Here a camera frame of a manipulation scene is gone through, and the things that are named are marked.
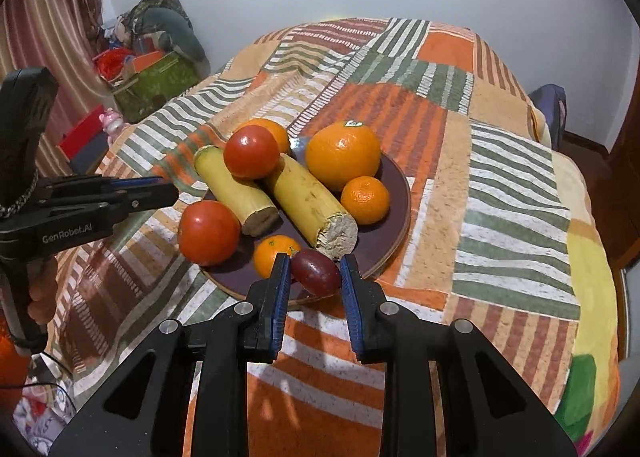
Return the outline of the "operator hand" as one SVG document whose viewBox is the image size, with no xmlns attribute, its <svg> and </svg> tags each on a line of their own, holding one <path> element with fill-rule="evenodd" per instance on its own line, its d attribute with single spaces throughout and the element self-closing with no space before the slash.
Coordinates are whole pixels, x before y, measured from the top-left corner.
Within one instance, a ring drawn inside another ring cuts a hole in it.
<svg viewBox="0 0 640 457">
<path fill-rule="evenodd" d="M 58 293 L 57 273 L 56 258 L 35 260 L 27 265 L 30 296 L 28 315 L 40 326 L 47 325 L 54 316 Z"/>
</svg>

